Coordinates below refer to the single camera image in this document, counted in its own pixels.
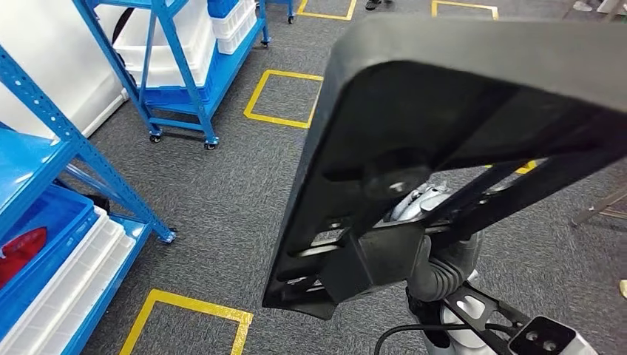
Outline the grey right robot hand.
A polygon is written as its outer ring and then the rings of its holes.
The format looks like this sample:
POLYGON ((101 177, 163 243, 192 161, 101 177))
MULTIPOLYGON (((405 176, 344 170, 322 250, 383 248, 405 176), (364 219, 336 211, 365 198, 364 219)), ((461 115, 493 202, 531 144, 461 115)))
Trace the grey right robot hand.
POLYGON ((387 220, 395 222, 420 217, 450 197, 451 192, 452 189, 445 182, 440 185, 424 183, 405 196, 393 208, 387 220))

